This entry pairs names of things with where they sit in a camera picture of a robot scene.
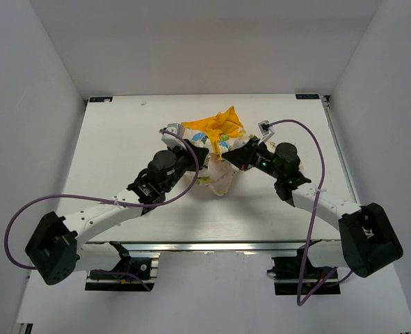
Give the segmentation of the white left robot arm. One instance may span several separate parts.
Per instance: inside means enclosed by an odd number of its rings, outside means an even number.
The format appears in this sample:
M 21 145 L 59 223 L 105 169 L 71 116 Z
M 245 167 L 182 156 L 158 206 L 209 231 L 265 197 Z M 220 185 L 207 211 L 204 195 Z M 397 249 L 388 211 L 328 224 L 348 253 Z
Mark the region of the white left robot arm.
M 110 273 L 116 278 L 131 272 L 131 256 L 120 242 L 93 244 L 91 239 L 164 203 L 166 194 L 186 172 L 203 166 L 208 153 L 208 149 L 191 144 L 161 150 L 110 204 L 98 200 L 96 205 L 66 216 L 45 214 L 25 248 L 45 283 L 55 285 L 75 271 Z

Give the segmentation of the cream dinosaur print baby jacket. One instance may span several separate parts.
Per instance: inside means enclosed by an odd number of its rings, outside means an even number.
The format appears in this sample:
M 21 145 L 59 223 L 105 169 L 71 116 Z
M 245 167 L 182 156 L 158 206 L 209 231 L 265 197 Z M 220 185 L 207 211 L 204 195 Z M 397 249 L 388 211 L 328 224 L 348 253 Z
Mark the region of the cream dinosaur print baby jacket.
M 198 174 L 196 183 L 208 187 L 215 195 L 225 195 L 231 186 L 237 172 L 242 171 L 222 158 L 222 153 L 235 150 L 245 145 L 251 138 L 260 139 L 249 134 L 239 120 L 234 107 L 215 116 L 183 122 L 183 138 L 199 148 L 208 148 L 209 154 Z M 270 140 L 266 142 L 268 149 L 273 152 L 277 145 Z M 274 183 L 277 195 L 284 201 L 291 199 L 291 192 L 298 186 L 309 182 L 300 171 L 295 177 L 287 180 L 276 179 Z

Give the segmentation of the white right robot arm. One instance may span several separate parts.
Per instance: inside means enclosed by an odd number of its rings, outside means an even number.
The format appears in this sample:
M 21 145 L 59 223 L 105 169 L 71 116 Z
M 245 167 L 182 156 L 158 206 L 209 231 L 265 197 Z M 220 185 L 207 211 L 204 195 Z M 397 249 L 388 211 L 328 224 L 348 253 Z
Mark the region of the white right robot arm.
M 291 143 L 270 152 L 265 143 L 251 139 L 243 147 L 225 152 L 225 161 L 240 170 L 257 168 L 275 178 L 278 197 L 292 207 L 315 213 L 339 232 L 334 241 L 314 241 L 300 249 L 298 272 L 307 278 L 322 267 L 349 268 L 366 278 L 403 256 L 403 247 L 385 210 L 376 203 L 360 205 L 321 191 L 300 171 L 300 158 Z

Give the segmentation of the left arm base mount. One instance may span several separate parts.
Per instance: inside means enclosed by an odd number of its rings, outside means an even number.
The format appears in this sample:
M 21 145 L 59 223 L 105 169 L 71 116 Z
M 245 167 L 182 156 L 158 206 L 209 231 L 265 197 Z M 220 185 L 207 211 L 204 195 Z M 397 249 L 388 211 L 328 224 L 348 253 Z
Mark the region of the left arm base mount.
M 95 264 L 88 271 L 89 292 L 151 292 L 159 268 L 159 253 L 131 253 L 113 264 Z

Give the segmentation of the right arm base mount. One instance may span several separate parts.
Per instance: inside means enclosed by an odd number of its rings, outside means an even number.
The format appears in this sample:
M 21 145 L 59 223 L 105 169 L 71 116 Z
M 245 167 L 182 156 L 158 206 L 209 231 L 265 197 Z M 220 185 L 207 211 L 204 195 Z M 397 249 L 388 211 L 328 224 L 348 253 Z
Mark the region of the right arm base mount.
M 266 271 L 266 275 L 274 280 L 276 296 L 293 296 L 298 291 L 298 279 L 301 260 L 297 257 L 274 257 L 273 267 Z M 303 275 L 302 295 L 308 294 L 330 272 L 330 267 L 313 267 L 307 260 Z M 338 282 L 338 273 L 335 272 L 314 295 L 339 295 L 341 289 Z

